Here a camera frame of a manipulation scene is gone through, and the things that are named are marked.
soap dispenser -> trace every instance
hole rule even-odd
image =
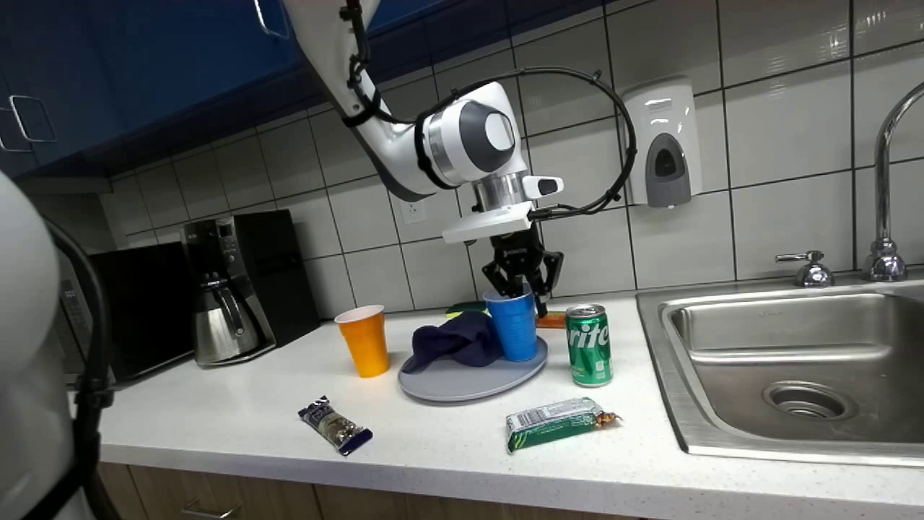
[[[623,99],[635,124],[638,155],[629,174],[633,204],[673,208],[702,192],[693,88],[686,77],[643,83]]]

green soda can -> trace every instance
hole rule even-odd
[[[565,310],[571,378],[582,387],[601,387],[613,380],[610,326],[602,305],[583,304]]]

coffee maker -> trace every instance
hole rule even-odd
[[[191,222],[181,240],[199,365],[253,359],[321,324],[288,210]]]

white tile wall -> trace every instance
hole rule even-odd
[[[692,78],[708,193],[673,210],[620,202],[543,223],[547,249],[565,253],[556,296],[788,276],[797,265],[773,257],[807,249],[846,270],[862,263],[873,238],[866,167],[875,132],[924,79],[921,2],[853,0],[847,20],[849,1],[620,0],[605,16],[578,13],[380,86],[386,103],[411,117],[454,87],[514,66],[599,69],[619,92]],[[503,85],[529,135],[532,171],[565,179],[558,202],[582,204],[609,186],[620,153],[608,99],[568,78]],[[911,263],[924,263],[922,136],[924,105],[916,105],[892,153],[894,237]],[[489,241],[439,238],[470,213],[471,188],[426,199],[427,219],[408,224],[375,174],[324,104],[117,176],[101,200],[121,247],[175,240],[190,219],[289,209],[324,317],[368,303],[443,307],[488,290],[481,267],[493,257]]]

electrical outlet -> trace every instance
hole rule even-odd
[[[427,209],[423,206],[423,201],[408,203],[401,201],[401,216],[405,219],[405,224],[423,222],[427,219]]]

